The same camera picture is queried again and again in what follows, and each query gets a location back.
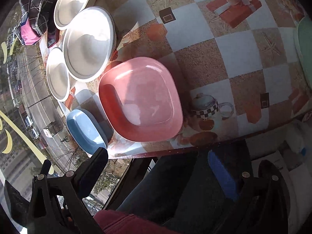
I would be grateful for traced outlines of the pink square plastic plate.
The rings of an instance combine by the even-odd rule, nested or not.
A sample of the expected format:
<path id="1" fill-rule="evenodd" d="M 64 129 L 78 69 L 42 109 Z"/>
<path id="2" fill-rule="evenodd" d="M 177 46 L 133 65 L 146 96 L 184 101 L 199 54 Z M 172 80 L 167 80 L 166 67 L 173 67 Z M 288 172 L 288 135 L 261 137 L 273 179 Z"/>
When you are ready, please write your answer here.
<path id="1" fill-rule="evenodd" d="M 133 58 L 108 70 L 98 94 L 111 126 L 129 141 L 166 141 L 183 125 L 174 79 L 155 59 Z"/>

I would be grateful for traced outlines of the green square plastic plate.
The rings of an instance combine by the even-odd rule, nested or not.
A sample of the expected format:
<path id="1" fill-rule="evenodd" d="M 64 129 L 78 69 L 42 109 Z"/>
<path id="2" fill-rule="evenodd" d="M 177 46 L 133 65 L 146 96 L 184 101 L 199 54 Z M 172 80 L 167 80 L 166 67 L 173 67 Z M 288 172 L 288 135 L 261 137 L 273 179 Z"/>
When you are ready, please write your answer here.
<path id="1" fill-rule="evenodd" d="M 311 62 L 312 62 L 312 30 L 311 18 L 305 16 L 298 23 L 294 33 L 294 43 L 296 52 L 298 54 L 301 67 L 307 81 L 311 88 Z"/>

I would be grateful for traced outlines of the dark red sleeve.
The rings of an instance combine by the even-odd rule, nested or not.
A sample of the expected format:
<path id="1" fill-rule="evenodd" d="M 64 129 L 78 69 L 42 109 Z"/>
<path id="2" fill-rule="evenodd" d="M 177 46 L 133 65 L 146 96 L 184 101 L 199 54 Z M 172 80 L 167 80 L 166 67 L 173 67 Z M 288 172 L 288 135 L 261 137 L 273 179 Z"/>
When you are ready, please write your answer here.
<path id="1" fill-rule="evenodd" d="M 127 215 L 114 210 L 101 210 L 94 215 L 94 219 L 104 233 L 177 233 L 151 221 L 139 218 L 134 214 Z"/>

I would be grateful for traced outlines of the blue square plastic plate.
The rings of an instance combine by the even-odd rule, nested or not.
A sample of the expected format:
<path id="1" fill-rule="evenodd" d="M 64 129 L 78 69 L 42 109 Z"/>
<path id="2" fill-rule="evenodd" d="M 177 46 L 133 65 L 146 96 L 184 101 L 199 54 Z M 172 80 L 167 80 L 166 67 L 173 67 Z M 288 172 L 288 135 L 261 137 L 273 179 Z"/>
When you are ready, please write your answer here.
<path id="1" fill-rule="evenodd" d="M 79 147 L 89 155 L 98 148 L 107 149 L 107 137 L 96 118 L 85 109 L 72 110 L 66 117 L 69 133 Z"/>

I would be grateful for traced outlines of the dark red smartphone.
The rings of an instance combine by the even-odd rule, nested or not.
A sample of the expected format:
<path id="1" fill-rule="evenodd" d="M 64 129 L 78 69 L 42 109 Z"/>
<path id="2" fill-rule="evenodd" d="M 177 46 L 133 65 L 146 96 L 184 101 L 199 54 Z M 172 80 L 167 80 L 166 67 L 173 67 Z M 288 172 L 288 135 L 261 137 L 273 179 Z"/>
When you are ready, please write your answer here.
<path id="1" fill-rule="evenodd" d="M 48 34 L 47 34 L 47 47 L 51 48 L 58 43 L 60 37 L 60 31 L 54 23 L 53 17 L 49 18 L 48 22 Z"/>

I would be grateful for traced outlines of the pink cloth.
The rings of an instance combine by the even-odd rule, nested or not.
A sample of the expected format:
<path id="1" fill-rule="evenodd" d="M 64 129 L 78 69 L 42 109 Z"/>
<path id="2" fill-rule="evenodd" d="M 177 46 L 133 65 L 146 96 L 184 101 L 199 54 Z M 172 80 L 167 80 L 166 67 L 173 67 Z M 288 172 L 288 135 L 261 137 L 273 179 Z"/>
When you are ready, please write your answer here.
<path id="1" fill-rule="evenodd" d="M 21 25 L 21 38 L 24 45 L 34 45 L 41 39 L 32 29 L 29 18 Z"/>

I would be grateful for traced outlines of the black checkered cloth bag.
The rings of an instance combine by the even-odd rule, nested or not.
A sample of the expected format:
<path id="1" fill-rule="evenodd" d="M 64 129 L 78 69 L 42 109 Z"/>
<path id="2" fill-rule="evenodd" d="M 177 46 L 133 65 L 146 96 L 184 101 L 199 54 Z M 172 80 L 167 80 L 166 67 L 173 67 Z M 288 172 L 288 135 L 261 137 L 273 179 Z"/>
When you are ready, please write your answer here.
<path id="1" fill-rule="evenodd" d="M 48 30 L 49 18 L 53 17 L 57 0 L 19 0 L 21 7 L 21 20 L 14 28 L 14 37 L 21 45 L 24 45 L 21 38 L 21 25 L 29 18 L 32 29 L 37 36 L 42 37 Z"/>

